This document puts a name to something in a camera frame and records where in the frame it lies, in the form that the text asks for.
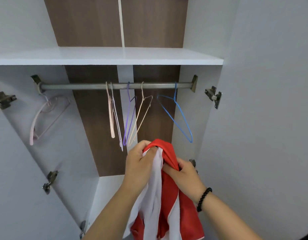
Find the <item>cabinet door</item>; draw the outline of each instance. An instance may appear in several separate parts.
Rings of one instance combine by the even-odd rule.
[[[80,229],[0,111],[0,239],[79,239]]]
[[[197,168],[263,239],[308,233],[308,0],[241,0]]]

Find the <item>red and white garment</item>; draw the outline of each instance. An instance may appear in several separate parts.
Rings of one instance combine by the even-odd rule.
[[[179,170],[172,144],[156,139],[145,149],[157,146],[151,177],[137,198],[124,238],[130,233],[135,240],[200,240],[202,224],[193,202],[183,194],[173,179],[162,171],[163,162]]]

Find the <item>hanging rail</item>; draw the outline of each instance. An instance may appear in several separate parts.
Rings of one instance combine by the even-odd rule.
[[[176,83],[177,88],[190,88],[193,92],[196,89],[197,76],[193,77],[191,83]],[[41,82],[37,75],[33,75],[32,79],[38,85],[41,91],[45,90],[105,90],[106,84],[46,84]],[[130,89],[140,89],[141,83],[130,83]],[[127,83],[112,83],[113,89],[127,89]],[[143,83],[143,89],[174,89],[175,83]]]

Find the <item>clothes hanger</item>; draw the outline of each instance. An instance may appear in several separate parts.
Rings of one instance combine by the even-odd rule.
[[[181,130],[181,132],[183,133],[183,135],[186,137],[186,139],[190,142],[190,143],[193,143],[193,135],[192,135],[192,132],[188,126],[188,123],[185,119],[185,116],[183,114],[183,111],[181,110],[180,106],[178,105],[178,103],[176,102],[176,89],[177,89],[177,83],[175,83],[175,93],[174,93],[174,97],[171,98],[171,97],[168,97],[168,96],[164,96],[164,95],[157,95],[157,100],[158,102],[160,103],[160,105],[163,107],[163,109],[165,110],[165,112],[168,114],[168,116],[172,119],[172,121],[175,123],[175,125]],[[168,111],[164,108],[163,104],[160,102],[160,100],[158,99],[158,97],[166,97],[166,98],[169,98],[169,99],[172,99],[174,100],[174,103],[177,105],[177,107],[180,109],[180,113],[182,114],[182,117],[186,123],[186,126],[191,134],[191,139],[189,139],[189,137],[184,133],[184,131],[180,128],[180,126],[175,122],[175,120],[173,119],[173,117],[168,113]]]
[[[31,129],[30,129],[30,132],[29,132],[29,144],[30,145],[34,145],[34,141],[38,140],[56,122],[56,120],[62,115],[62,113],[64,113],[64,111],[71,104],[70,100],[65,96],[56,95],[56,96],[52,96],[50,99],[48,99],[46,95],[42,94],[41,92],[39,92],[39,93],[40,93],[40,95],[45,97],[46,102],[41,106],[39,111],[36,113],[34,120],[32,122]],[[44,114],[44,113],[51,112],[56,107],[56,105],[58,104],[58,101],[59,101],[60,98],[62,98],[66,101],[65,108],[60,112],[60,114],[56,117],[56,119],[50,125],[48,125],[48,127],[40,135],[38,135],[35,131],[35,124],[36,124],[38,116],[42,113]]]
[[[119,123],[118,123],[118,116],[117,116],[117,112],[116,112],[116,106],[115,106],[115,99],[114,99],[114,93],[113,93],[113,85],[112,85],[112,83],[111,83],[111,88],[112,88],[112,104],[113,104],[114,116],[115,116],[115,120],[116,120],[116,127],[117,127],[118,138],[119,138],[119,146],[121,147],[121,149],[122,149],[122,151],[123,151],[122,134],[121,134],[121,129],[120,129]]]
[[[137,113],[137,116],[136,116],[136,121],[135,121],[134,127],[133,127],[133,129],[132,129],[132,133],[131,133],[130,139],[128,140],[128,146],[131,146],[131,144],[133,143],[133,141],[135,141],[137,132],[139,131],[139,129],[140,129],[140,127],[141,127],[141,125],[142,125],[142,123],[143,123],[143,121],[144,121],[144,118],[145,118],[145,116],[146,116],[146,114],[147,114],[147,111],[148,111],[149,107],[151,107],[151,103],[152,103],[152,100],[153,100],[153,96],[152,96],[152,95],[151,95],[151,96],[148,96],[148,97],[144,97],[143,83],[144,83],[144,82],[142,82],[142,84],[141,84],[141,86],[140,86],[140,88],[142,89],[142,102],[140,103],[140,109],[142,108],[142,104],[143,104],[143,102],[144,102],[145,99],[147,99],[147,98],[149,98],[149,97],[152,97],[152,99],[151,99],[151,101],[149,102],[149,106],[147,107],[147,110],[146,110],[146,112],[145,112],[145,114],[144,114],[144,117],[143,117],[141,123],[140,123],[140,126],[138,127],[138,129],[137,129],[137,131],[136,131],[136,134],[134,135],[134,137],[133,137],[133,139],[132,139],[132,135],[133,135],[133,132],[134,132],[135,127],[136,127],[136,123],[137,123],[137,120],[138,120],[138,116],[140,115],[140,109],[138,110],[138,113]]]
[[[136,110],[136,96],[134,96],[134,97],[131,99],[130,93],[129,93],[129,88],[130,88],[130,82],[128,82],[128,84],[127,84],[127,94],[128,94],[129,105],[128,105],[127,119],[126,119],[125,132],[124,132],[124,139],[123,139],[123,145],[125,145],[125,146],[126,146],[126,144],[127,144],[127,139],[128,139],[129,134],[130,134],[130,130],[131,130],[131,126],[132,126],[132,121],[133,121],[134,113],[135,113],[135,110]],[[127,135],[126,135],[127,124],[128,124],[128,117],[129,117],[129,115],[130,115],[131,102],[132,102],[133,99],[135,99],[135,106],[134,106],[134,111],[133,111],[132,119],[131,119],[131,122],[130,122],[130,127],[129,127],[128,133],[127,133]]]
[[[112,138],[115,138],[112,99],[111,99],[111,96],[109,96],[107,82],[105,84],[106,84],[106,92],[107,92],[107,97],[108,97],[109,126],[111,129],[111,136]]]

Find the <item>person's arm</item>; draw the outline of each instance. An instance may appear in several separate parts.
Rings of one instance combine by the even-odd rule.
[[[176,171],[167,164],[163,165],[163,171],[171,176],[179,189],[197,204],[207,187],[200,180],[191,162],[180,158],[177,161],[180,171]],[[220,239],[261,240],[234,211],[213,193],[209,192],[204,198],[202,210],[212,222]]]
[[[149,181],[157,148],[151,148],[144,157],[143,149],[150,141],[141,141],[131,149],[126,158],[123,183],[92,226],[84,240],[121,240],[132,207]]]

